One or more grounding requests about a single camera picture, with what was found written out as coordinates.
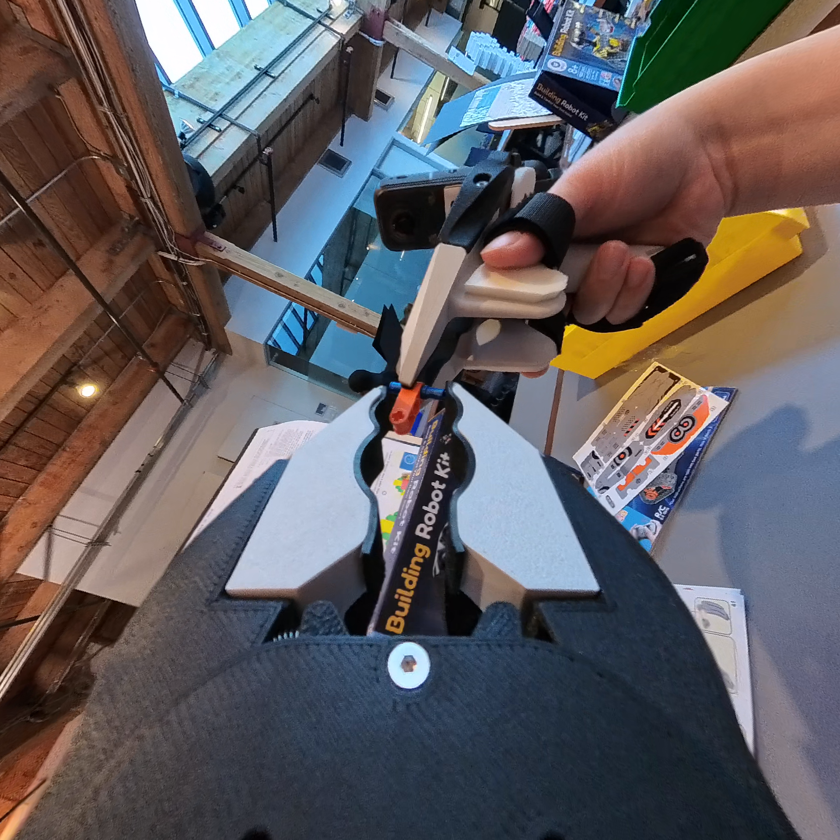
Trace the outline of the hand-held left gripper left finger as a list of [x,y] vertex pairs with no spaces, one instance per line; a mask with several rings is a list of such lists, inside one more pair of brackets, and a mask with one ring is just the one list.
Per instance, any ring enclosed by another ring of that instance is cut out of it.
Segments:
[[235,599],[280,599],[341,616],[366,592],[364,558],[381,558],[371,483],[383,468],[383,386],[299,448],[283,469],[228,578]]

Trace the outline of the yellow plastic bin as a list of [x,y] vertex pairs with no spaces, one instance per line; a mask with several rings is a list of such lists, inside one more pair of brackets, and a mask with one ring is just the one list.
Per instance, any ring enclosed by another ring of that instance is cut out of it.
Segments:
[[723,219],[707,247],[707,268],[685,297],[638,329],[567,328],[552,367],[592,379],[616,368],[799,256],[800,235],[809,227],[801,207]]

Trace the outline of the sticker sheet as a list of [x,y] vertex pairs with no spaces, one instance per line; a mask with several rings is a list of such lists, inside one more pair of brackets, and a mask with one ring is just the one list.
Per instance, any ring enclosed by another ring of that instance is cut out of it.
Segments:
[[574,453],[574,463],[594,498],[616,515],[727,407],[710,389],[655,362]]

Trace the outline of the grey desk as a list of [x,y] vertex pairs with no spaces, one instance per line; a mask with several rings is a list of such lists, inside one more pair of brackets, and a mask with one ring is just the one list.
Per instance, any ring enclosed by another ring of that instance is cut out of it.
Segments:
[[738,389],[654,555],[744,593],[759,762],[802,837],[838,838],[838,206],[807,215],[797,259],[617,370],[521,378],[511,425],[570,464],[652,361]]

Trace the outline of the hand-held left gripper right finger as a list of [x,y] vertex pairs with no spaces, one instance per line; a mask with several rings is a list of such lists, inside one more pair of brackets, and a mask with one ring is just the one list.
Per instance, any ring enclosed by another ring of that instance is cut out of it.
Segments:
[[453,509],[462,591],[482,611],[504,602],[525,617],[545,602],[598,607],[600,585],[539,451],[463,386],[451,393],[469,466]]

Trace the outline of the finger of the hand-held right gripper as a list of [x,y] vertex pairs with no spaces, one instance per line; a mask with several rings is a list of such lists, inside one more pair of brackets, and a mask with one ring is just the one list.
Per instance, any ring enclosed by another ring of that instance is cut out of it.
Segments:
[[478,248],[440,244],[433,252],[402,334],[397,380],[408,388],[421,378],[452,319],[485,319],[487,292],[467,283],[483,266]]
[[403,326],[393,305],[383,307],[373,349],[383,358],[387,370],[396,369],[400,358]]

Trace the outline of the blue booklet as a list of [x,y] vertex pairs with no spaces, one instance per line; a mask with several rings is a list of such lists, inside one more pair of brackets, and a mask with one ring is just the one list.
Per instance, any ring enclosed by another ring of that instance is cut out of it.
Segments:
[[690,483],[711,438],[738,389],[729,386],[699,389],[694,400],[684,400],[682,414],[668,414],[665,431],[643,452],[643,461],[629,471],[624,482],[625,501],[614,516],[646,551],[653,548],[669,515]]

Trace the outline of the person's right hand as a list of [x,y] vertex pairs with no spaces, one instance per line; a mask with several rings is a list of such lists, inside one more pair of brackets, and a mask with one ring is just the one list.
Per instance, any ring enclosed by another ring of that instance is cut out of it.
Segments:
[[631,121],[586,154],[549,194],[574,211],[574,234],[600,245],[573,296],[576,321],[625,324],[655,279],[632,245],[708,243],[727,215],[747,211],[749,165],[733,83],[714,77]]

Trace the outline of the printed instruction sheet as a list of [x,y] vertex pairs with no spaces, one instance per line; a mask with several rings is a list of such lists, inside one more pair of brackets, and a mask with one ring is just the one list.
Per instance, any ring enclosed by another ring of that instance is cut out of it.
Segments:
[[[290,421],[257,429],[184,545],[193,541],[270,467],[288,460],[325,427],[321,422]],[[384,545],[396,523],[421,444],[419,436],[395,432],[388,432],[381,442],[383,468],[372,481],[371,489],[377,499]]]

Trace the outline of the blue robot kit box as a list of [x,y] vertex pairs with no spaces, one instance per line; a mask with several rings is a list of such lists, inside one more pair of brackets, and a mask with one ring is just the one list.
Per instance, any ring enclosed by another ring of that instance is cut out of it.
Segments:
[[427,426],[385,551],[385,577],[367,628],[379,636],[446,635],[450,514],[465,468],[452,395]]
[[644,31],[645,2],[628,15],[582,2],[557,2],[529,98],[541,109],[599,142],[626,115],[618,104],[636,36]]

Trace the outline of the open white instruction booklet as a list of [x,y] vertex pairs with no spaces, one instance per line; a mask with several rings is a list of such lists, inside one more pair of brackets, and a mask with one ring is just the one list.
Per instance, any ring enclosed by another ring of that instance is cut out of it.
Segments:
[[737,588],[675,584],[707,641],[745,742],[755,754],[753,681],[746,602]]

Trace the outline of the green plastic bin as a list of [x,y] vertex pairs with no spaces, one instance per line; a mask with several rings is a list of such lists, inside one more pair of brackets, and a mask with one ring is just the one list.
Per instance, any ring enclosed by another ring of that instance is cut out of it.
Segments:
[[730,67],[787,1],[663,1],[633,42],[616,105],[640,113]]

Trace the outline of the orange toy connector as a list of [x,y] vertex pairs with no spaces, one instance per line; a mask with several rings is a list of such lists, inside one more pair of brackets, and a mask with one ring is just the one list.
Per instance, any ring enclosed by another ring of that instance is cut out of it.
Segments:
[[389,414],[389,422],[394,433],[408,435],[411,433],[415,418],[423,402],[424,384],[419,382],[409,387],[399,382],[389,385],[389,391],[395,395],[395,400]]

